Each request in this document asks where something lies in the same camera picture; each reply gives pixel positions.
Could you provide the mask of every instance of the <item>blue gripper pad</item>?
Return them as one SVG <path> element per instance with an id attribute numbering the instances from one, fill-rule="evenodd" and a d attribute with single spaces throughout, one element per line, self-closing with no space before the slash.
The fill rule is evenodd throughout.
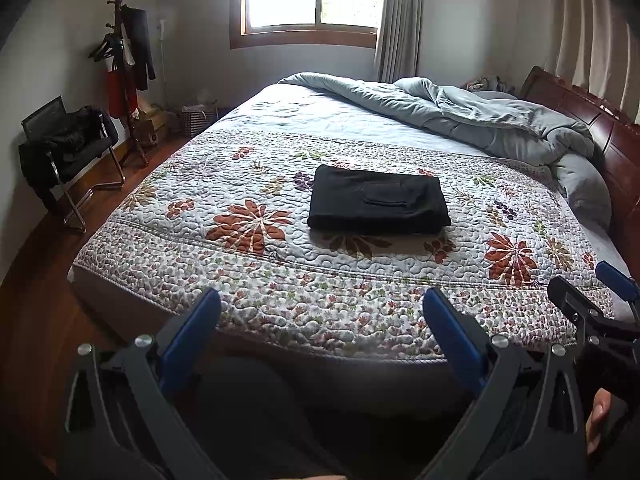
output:
<path id="1" fill-rule="evenodd" d="M 458 313 L 436 288 L 425 292 L 422 313 L 456 379 L 477 398 L 486 384 L 486 361 L 458 319 L 463 314 Z"/>
<path id="2" fill-rule="evenodd" d="M 607 262 L 599 262 L 596 265 L 596 278 L 619 295 L 622 300 L 634 302 L 640 298 L 636 282 Z"/>
<path id="3" fill-rule="evenodd" d="M 160 390 L 169 396 L 186 386 L 200 351 L 220 319 L 220 297 L 211 289 L 184 316 L 178 332 L 159 358 Z"/>

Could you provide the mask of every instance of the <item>folded black cloth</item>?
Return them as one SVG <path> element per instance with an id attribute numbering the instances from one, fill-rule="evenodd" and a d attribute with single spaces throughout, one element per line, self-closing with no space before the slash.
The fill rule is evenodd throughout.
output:
<path id="1" fill-rule="evenodd" d="M 436 176 L 320 166 L 306 223 L 362 234 L 436 234 L 451 219 Z"/>

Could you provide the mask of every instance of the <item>wooden headboard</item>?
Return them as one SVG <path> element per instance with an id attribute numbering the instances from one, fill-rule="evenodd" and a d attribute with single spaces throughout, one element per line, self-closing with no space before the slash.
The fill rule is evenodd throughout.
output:
<path id="1" fill-rule="evenodd" d="M 520 99 L 545 105 L 584 121 L 599 147 L 594 165 L 604 177 L 613 216 L 609 235 L 640 280 L 640 125 L 583 88 L 533 67 Z"/>

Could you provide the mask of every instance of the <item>human hand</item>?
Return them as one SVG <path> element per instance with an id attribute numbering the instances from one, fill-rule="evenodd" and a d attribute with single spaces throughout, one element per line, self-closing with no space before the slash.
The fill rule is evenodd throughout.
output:
<path id="1" fill-rule="evenodd" d="M 599 389 L 596 396 L 593 397 L 591 415 L 589 415 L 584 428 L 587 434 L 587 455 L 596 451 L 600 445 L 602 437 L 600 431 L 604 421 L 607 420 L 610 408 L 611 394 L 607 390 Z"/>

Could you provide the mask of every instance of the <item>red bag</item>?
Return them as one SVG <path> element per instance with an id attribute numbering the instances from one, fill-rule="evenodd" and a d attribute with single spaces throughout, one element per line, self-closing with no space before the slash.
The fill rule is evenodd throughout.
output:
<path id="1" fill-rule="evenodd" d="M 125 72 L 127 81 L 127 101 L 129 102 L 129 113 L 133 113 L 138 108 L 138 94 L 136 92 L 136 82 L 133 80 L 131 72 Z M 120 85 L 122 83 L 120 70 L 107 72 L 107 98 L 109 100 L 109 115 L 114 119 L 123 117 L 122 93 Z"/>

